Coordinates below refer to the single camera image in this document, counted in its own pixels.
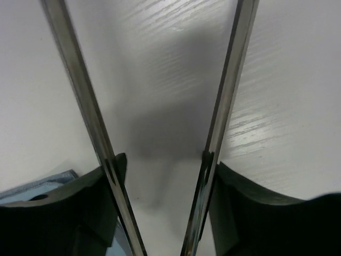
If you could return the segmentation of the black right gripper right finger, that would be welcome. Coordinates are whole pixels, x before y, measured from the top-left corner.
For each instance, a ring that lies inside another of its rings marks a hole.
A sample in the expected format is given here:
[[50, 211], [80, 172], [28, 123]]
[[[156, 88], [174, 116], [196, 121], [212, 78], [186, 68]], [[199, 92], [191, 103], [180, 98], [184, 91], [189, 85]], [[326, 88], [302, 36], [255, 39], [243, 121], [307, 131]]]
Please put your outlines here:
[[220, 163], [206, 216], [217, 255], [340, 255], [340, 193], [294, 198]]

